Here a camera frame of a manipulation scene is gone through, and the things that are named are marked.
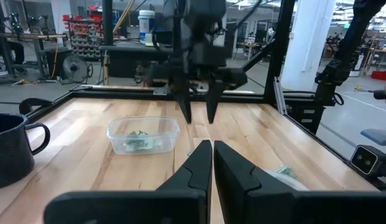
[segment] clear plastic container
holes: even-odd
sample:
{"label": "clear plastic container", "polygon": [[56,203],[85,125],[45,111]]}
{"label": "clear plastic container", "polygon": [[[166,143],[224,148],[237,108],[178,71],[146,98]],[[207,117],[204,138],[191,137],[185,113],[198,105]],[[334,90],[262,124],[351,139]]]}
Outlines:
{"label": "clear plastic container", "polygon": [[132,116],[112,121],[107,128],[117,154],[155,154],[172,151],[180,133],[170,117]]}
{"label": "clear plastic container", "polygon": [[286,174],[280,174],[278,172],[270,171],[270,170],[265,170],[268,174],[273,176],[274,178],[282,181],[283,183],[289,185],[290,187],[294,188],[295,190],[298,191],[306,191],[309,190],[307,189],[303,184],[301,184],[298,180],[287,176]]}

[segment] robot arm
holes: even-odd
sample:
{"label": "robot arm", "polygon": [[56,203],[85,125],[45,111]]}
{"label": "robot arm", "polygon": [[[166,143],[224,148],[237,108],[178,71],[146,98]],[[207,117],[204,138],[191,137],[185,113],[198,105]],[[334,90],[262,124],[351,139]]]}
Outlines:
{"label": "robot arm", "polygon": [[331,100],[336,86],[348,79],[351,71],[352,54],[360,44],[362,35],[371,18],[385,5],[386,0],[355,0],[354,18],[345,37],[339,43],[339,50],[322,73],[316,78],[318,84],[316,97],[322,100]]}
{"label": "robot arm", "polygon": [[[224,0],[179,0],[177,5],[178,10],[173,15],[173,54],[169,56],[168,64],[153,69],[152,77],[167,81],[188,123],[191,122],[191,94],[197,94],[189,91],[192,83],[208,84],[208,91],[203,95],[209,123],[213,123],[222,93],[247,82],[242,69],[225,68],[225,48],[212,45],[208,37],[214,24],[222,20],[226,3]],[[153,40],[155,48],[160,50],[155,37]]]}

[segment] black enamel mug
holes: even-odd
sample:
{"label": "black enamel mug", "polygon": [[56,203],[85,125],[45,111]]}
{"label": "black enamel mug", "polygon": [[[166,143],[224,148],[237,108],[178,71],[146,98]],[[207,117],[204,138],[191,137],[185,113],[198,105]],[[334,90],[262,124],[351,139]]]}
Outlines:
{"label": "black enamel mug", "polygon": [[[50,141],[50,131],[44,124],[27,124],[21,114],[0,114],[0,188],[13,184],[34,168],[33,155],[44,150]],[[44,142],[32,150],[26,130],[42,127]]]}

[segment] wooden tabletop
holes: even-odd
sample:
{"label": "wooden tabletop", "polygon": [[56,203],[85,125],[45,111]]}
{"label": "wooden tabletop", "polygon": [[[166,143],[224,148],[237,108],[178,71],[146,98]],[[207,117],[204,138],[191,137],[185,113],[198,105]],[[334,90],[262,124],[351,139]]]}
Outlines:
{"label": "wooden tabletop", "polygon": [[[124,156],[113,152],[106,129],[117,118],[170,116],[181,129],[175,149]],[[269,105],[220,103],[208,124],[204,102],[192,103],[188,125],[174,101],[73,98],[39,122],[50,128],[49,146],[34,156],[24,179],[0,189],[0,223],[42,223],[45,206],[73,190],[154,190],[202,140],[222,140],[262,169],[289,166],[311,190],[376,190]],[[43,131],[28,132],[36,148]],[[223,223],[215,180],[211,223]]]}
{"label": "wooden tabletop", "polygon": [[[17,34],[14,33],[1,33],[2,37],[12,37],[17,38]],[[42,35],[42,34],[19,34],[19,37],[24,40],[37,40],[37,39],[56,39],[56,38],[66,38],[65,34],[54,34],[54,35]]]}

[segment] black metal frame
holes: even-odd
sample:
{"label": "black metal frame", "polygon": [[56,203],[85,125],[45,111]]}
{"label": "black metal frame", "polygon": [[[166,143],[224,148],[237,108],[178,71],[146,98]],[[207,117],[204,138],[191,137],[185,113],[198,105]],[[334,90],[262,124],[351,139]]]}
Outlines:
{"label": "black metal frame", "polygon": [[268,45],[266,45],[262,50],[256,53],[254,56],[250,58],[250,60],[243,65],[243,71],[247,72],[254,65],[256,65],[263,57],[267,56],[273,49],[274,41],[271,41]]}
{"label": "black metal frame", "polygon": [[[29,112],[26,116],[29,119],[30,123],[34,123],[39,119],[43,118],[45,115],[51,113],[53,110],[56,110],[59,106],[62,106],[64,103],[68,102],[72,98],[108,98],[108,99],[125,99],[125,100],[162,100],[162,101],[174,101],[174,98],[171,95],[155,95],[154,88],[148,89],[127,89],[127,88],[103,88],[101,86],[77,86],[72,88],[68,93],[62,95],[52,102],[51,105],[40,106],[37,109]],[[286,102],[289,101],[299,101],[302,104],[307,104],[310,102],[307,98],[301,97],[292,97],[285,96]],[[203,95],[195,95],[193,92],[191,93],[192,101],[203,101],[205,102],[205,98]],[[250,94],[250,93],[234,93],[232,91],[226,91],[221,99],[222,103],[266,103],[266,99],[263,95],[258,94]],[[297,125],[302,131],[304,131],[307,135],[312,137],[316,142],[322,145],[325,149],[327,149],[330,153],[335,155],[338,159],[340,159],[347,166],[351,167],[351,163],[348,159],[342,156],[339,152],[329,146],[327,143],[319,139],[315,134],[313,134],[308,128],[305,128],[295,119],[293,119],[289,115],[284,115],[287,119],[289,119],[293,124]],[[377,187],[380,190],[385,190],[386,185],[381,184],[380,181],[366,179],[372,185]]]}
{"label": "black metal frame", "polygon": [[[287,51],[285,43],[288,41],[288,35],[290,32],[290,22],[293,15],[295,0],[283,0],[281,3],[281,10],[279,16],[279,23],[275,40],[273,42],[273,53],[270,61],[270,68],[267,75],[266,86],[264,95],[249,94],[249,93],[234,93],[232,91],[226,91],[220,98],[220,102],[224,103],[256,103],[256,104],[269,104],[276,106],[276,95],[273,82],[275,77],[279,77],[281,72],[281,66],[283,64],[283,57]],[[103,0],[103,26],[112,27],[111,23],[111,1]],[[105,29],[105,45],[113,45],[113,34],[111,29]],[[41,106],[26,116],[29,118],[29,122],[35,122],[41,117],[49,114],[68,100],[72,98],[112,98],[112,99],[129,99],[129,100],[166,100],[173,101],[174,98],[171,95],[155,95],[154,89],[127,89],[127,88],[103,88],[97,86],[78,86],[72,88],[68,93],[64,94],[60,98],[57,98],[50,106]],[[205,96],[195,95],[191,93],[191,101],[205,101]],[[301,121],[304,117],[304,113],[285,115],[292,123],[297,125],[306,134],[311,136],[320,145],[324,146],[329,152],[334,154],[338,159],[347,164],[349,167],[350,162],[348,159],[339,154],[332,147],[328,146],[325,142],[320,140],[316,135],[316,130],[320,122],[320,118],[323,112],[323,103],[317,101],[313,96],[294,96],[285,95],[286,104],[297,110],[303,108],[311,108],[312,110],[319,110],[316,115],[316,123],[313,129],[305,126]],[[371,184],[379,189],[384,189],[386,185],[381,186],[379,181],[368,180]]]}
{"label": "black metal frame", "polygon": [[[2,10],[1,4],[2,3],[0,1],[0,33],[2,32],[1,30],[4,29],[3,22],[5,21],[4,12]],[[2,45],[2,48],[3,48],[3,50],[2,50],[3,56],[2,57],[3,57],[4,62],[5,62],[6,70],[11,76],[14,76],[15,73],[14,73],[14,67],[12,66],[12,56],[11,56],[10,48],[6,42],[6,38],[1,37],[1,35],[0,35],[0,44]]]}

